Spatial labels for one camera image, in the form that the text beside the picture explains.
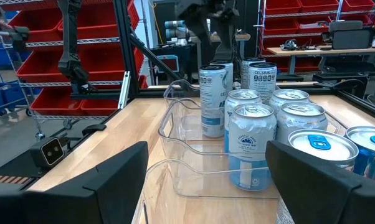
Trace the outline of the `wooden workbench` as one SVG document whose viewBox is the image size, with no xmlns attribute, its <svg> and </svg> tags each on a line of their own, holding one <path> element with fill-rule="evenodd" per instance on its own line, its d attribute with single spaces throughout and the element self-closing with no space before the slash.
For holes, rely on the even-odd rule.
<svg viewBox="0 0 375 224">
<path fill-rule="evenodd" d="M 316 47 L 315 50 L 282 50 L 281 47 L 267 48 L 271 55 L 264 55 L 264 57 L 289 57 L 288 74 L 295 73 L 296 60 L 298 57 L 321 57 L 318 64 L 318 69 L 321 72 L 326 72 L 325 62 L 328 57 L 339 57 L 344 55 L 375 55 L 375 48 L 367 49 L 342 49 L 335 50 L 326 45 Z"/>
</svg>

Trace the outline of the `blue-framed screen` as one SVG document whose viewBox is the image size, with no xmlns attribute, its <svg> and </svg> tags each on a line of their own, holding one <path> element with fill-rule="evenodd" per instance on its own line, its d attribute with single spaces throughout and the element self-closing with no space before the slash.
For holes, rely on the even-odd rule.
<svg viewBox="0 0 375 224">
<path fill-rule="evenodd" d="M 158 58 L 173 72 L 179 72 L 179 59 L 176 55 L 159 55 Z"/>
</svg>

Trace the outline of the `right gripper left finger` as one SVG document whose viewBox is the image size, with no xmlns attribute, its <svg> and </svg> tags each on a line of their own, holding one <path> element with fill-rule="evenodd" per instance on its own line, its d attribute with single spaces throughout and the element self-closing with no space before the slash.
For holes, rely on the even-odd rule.
<svg viewBox="0 0 375 224">
<path fill-rule="evenodd" d="M 0 192 L 0 224 L 131 224 L 147 165 L 140 141 L 49 190 Z"/>
</svg>

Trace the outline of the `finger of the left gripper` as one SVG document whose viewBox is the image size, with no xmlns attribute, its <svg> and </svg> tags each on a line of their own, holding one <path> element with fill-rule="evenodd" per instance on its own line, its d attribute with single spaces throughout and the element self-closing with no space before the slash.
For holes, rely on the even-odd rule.
<svg viewBox="0 0 375 224">
<path fill-rule="evenodd" d="M 235 20 L 238 12 L 223 12 L 217 19 L 217 35 L 221 42 L 217 48 L 218 60 L 232 60 L 234 54 Z"/>
<path fill-rule="evenodd" d="M 206 18 L 190 18 L 187 20 L 187 28 L 201 41 L 202 59 L 211 59 L 212 46 Z"/>
</svg>

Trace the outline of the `black frame bracket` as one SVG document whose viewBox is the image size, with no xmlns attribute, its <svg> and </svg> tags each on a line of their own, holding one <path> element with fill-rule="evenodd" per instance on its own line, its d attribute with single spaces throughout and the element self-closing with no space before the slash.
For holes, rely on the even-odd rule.
<svg viewBox="0 0 375 224">
<path fill-rule="evenodd" d="M 86 128 L 84 128 L 82 130 L 82 135 L 86 136 L 86 135 L 89 135 L 89 134 L 93 134 L 97 131 L 103 131 L 106 128 L 107 128 L 107 126 L 105 124 L 92 124 L 92 125 L 87 126 Z"/>
</svg>

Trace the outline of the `clear plastic bin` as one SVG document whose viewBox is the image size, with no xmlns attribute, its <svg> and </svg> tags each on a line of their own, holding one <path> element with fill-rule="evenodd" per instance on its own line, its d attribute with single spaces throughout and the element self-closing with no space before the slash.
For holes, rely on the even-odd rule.
<svg viewBox="0 0 375 224">
<path fill-rule="evenodd" d="M 271 183 L 244 190 L 233 176 L 252 170 L 202 172 L 178 159 L 153 164 L 131 224 L 275 224 L 278 198 Z"/>
<path fill-rule="evenodd" d="M 163 96 L 168 105 L 174 101 L 186 101 L 186 105 L 188 106 L 210 106 L 218 108 L 215 97 L 210 98 L 206 95 L 204 101 L 201 101 L 200 93 L 199 85 L 192 85 L 186 80 L 176 80 L 169 84 Z"/>
<path fill-rule="evenodd" d="M 225 152 L 224 137 L 204 135 L 201 108 L 196 99 L 168 101 L 158 134 L 168 159 L 179 160 L 169 171 L 175 191 L 187 197 L 270 198 L 279 197 L 270 180 L 263 190 L 244 190 L 236 178 L 248 178 L 256 171 L 268 172 L 266 166 L 252 167 L 249 152 Z"/>
</svg>

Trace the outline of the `small wooden table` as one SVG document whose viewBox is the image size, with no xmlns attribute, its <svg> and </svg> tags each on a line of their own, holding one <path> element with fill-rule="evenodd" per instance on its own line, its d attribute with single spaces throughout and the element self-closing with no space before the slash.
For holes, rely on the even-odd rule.
<svg viewBox="0 0 375 224">
<path fill-rule="evenodd" d="M 221 42 L 217 33 L 210 34 L 211 46 L 212 46 L 212 57 L 211 59 L 202 59 L 201 55 L 201 41 L 197 37 L 192 37 L 192 41 L 197 45 L 197 67 L 200 68 L 203 65 L 209 65 L 211 60 L 217 60 L 217 48 Z M 240 46 L 247 40 L 251 38 L 250 34 L 236 34 L 233 38 L 234 44 L 234 54 L 233 59 L 231 60 L 233 63 L 233 78 L 234 81 L 241 80 L 241 73 L 242 73 L 242 57 L 239 52 Z"/>
</svg>

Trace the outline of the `white light-blue seltzer can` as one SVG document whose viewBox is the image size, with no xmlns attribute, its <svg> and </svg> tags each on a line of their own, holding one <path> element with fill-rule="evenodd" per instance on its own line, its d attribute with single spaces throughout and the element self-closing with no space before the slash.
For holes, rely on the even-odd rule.
<svg viewBox="0 0 375 224">
<path fill-rule="evenodd" d="M 300 101 L 284 103 L 278 113 L 276 140 L 288 144 L 288 136 L 299 129 L 326 131 L 328 119 L 323 107 Z"/>
<path fill-rule="evenodd" d="M 273 108 L 274 114 L 277 114 L 284 103 L 293 101 L 309 102 L 309 94 L 295 89 L 275 90 L 268 101 L 268 105 Z"/>
<path fill-rule="evenodd" d="M 234 108 L 229 120 L 228 150 L 230 181 L 238 188 L 261 191 L 271 182 L 265 151 L 275 139 L 274 110 L 261 103 L 244 103 Z"/>
<path fill-rule="evenodd" d="M 262 103 L 260 93 L 255 90 L 238 89 L 228 93 L 224 107 L 224 151 L 229 153 L 229 120 L 234 108 L 244 103 Z"/>
</svg>

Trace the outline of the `blue silver Red Bull can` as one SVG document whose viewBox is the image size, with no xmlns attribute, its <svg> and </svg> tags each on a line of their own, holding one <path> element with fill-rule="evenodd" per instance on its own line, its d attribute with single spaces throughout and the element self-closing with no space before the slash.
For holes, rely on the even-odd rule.
<svg viewBox="0 0 375 224">
<path fill-rule="evenodd" d="M 350 172 L 354 169 L 359 149 L 351 140 L 319 129 L 300 129 L 288 135 L 283 143 Z"/>
<path fill-rule="evenodd" d="M 353 172 L 375 180 L 375 126 L 351 127 L 345 137 L 359 149 Z"/>
</svg>

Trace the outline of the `grey black case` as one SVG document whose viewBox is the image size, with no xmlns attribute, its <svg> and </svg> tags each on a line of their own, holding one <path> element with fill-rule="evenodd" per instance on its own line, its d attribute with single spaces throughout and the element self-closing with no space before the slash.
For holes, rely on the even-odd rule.
<svg viewBox="0 0 375 224">
<path fill-rule="evenodd" d="M 329 26 L 331 45 L 334 50 L 370 48 L 374 31 L 364 28 L 362 21 L 334 21 Z"/>
</svg>

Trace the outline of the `silver aluminium bracket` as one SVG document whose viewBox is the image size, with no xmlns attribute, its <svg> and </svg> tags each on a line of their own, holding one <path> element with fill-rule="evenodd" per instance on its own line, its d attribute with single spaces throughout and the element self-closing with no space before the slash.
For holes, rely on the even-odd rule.
<svg viewBox="0 0 375 224">
<path fill-rule="evenodd" d="M 124 77 L 121 83 L 120 97 L 118 99 L 118 109 L 122 110 L 128 101 L 128 92 L 130 89 L 130 71 L 124 73 Z"/>
</svg>

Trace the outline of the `blue storage bins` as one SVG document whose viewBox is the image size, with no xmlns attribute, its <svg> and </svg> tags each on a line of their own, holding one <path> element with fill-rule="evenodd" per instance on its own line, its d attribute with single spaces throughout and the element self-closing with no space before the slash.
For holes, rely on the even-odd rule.
<svg viewBox="0 0 375 224">
<path fill-rule="evenodd" d="M 12 70 L 12 63 L 18 61 L 18 56 L 13 49 L 6 50 L 0 43 L 0 71 Z M 18 79 L 4 82 L 0 75 L 0 116 L 13 112 L 18 106 L 26 106 L 26 99 L 19 86 Z"/>
</svg>

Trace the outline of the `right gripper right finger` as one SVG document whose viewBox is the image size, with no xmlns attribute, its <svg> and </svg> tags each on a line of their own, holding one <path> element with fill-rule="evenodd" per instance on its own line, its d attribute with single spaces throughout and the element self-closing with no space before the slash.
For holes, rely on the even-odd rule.
<svg viewBox="0 0 375 224">
<path fill-rule="evenodd" d="M 277 141 L 265 157 L 295 224 L 375 224 L 375 180 Z"/>
</svg>

